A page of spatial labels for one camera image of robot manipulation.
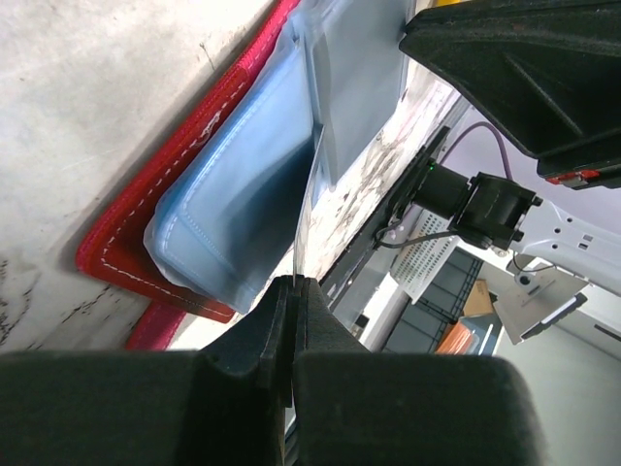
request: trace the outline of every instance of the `purple cable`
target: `purple cable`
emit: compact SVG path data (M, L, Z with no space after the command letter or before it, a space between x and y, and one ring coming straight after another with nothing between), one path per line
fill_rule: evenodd
M480 127L489 129L496 138L496 142L498 143L498 149L501 152L501 159L503 160L503 167L505 168L505 177L508 180L513 181L513 174L511 173L511 167L508 164L507 147L505 146L505 141L503 141L503 136L501 135L501 132L494 127L494 125L488 123L487 121L479 121L478 123L475 123L472 126L466 128L464 132L457 137L451 147L448 148L448 150L446 151L446 155L444 156L440 164L444 165L446 163L446 160L448 160L448 157L453 153L453 150L457 147L457 145L459 145L459 143L461 143L462 140L471 133L471 131Z

